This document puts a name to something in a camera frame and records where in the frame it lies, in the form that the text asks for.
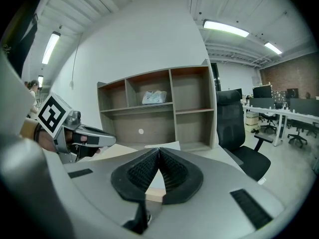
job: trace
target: ceiling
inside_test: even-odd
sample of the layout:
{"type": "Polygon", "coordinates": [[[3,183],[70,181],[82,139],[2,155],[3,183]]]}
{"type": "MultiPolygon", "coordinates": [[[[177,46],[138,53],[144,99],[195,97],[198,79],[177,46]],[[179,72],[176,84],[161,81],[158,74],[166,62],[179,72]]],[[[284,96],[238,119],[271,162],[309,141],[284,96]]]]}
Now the ceiling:
{"type": "MultiPolygon", "coordinates": [[[[94,22],[138,0],[41,0],[37,9],[38,31],[28,56],[30,78],[44,75],[48,82],[78,37],[94,22]],[[41,63],[52,31],[58,41],[48,65],[41,63]]],[[[264,68],[317,51],[307,25],[289,0],[181,0],[197,24],[212,62],[264,68]],[[211,19],[244,29],[240,37],[203,29],[211,19]],[[264,46],[271,42],[283,54],[264,46]]]]}

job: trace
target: chair headrest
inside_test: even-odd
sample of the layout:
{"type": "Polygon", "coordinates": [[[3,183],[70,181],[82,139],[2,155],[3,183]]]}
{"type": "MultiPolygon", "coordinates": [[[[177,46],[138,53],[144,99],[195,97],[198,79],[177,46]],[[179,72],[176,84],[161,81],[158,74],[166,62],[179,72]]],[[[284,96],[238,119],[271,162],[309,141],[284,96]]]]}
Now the chair headrest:
{"type": "Polygon", "coordinates": [[[237,90],[217,91],[217,104],[227,105],[233,102],[239,102],[241,96],[237,90]]]}

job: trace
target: brown wall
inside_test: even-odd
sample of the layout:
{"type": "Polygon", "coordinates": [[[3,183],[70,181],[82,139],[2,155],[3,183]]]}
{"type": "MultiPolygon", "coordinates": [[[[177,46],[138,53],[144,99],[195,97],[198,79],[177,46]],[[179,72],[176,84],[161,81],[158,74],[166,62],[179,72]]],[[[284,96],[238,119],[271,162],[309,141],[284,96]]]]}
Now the brown wall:
{"type": "Polygon", "coordinates": [[[305,55],[260,70],[263,84],[270,82],[273,90],[298,88],[299,98],[319,96],[319,53],[305,55]]]}

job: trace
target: white wall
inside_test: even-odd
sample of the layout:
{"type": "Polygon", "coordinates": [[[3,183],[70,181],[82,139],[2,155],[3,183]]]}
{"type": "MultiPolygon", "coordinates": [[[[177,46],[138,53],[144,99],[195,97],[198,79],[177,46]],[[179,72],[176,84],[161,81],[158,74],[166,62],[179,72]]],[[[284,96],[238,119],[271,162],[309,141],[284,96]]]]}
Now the white wall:
{"type": "Polygon", "coordinates": [[[142,0],[99,20],[79,45],[51,90],[101,128],[97,82],[109,83],[152,70],[198,65],[208,54],[195,22],[179,0],[142,0]]]}
{"type": "Polygon", "coordinates": [[[221,90],[242,89],[243,95],[253,94],[252,77],[258,77],[260,74],[252,67],[217,63],[221,90]]]}

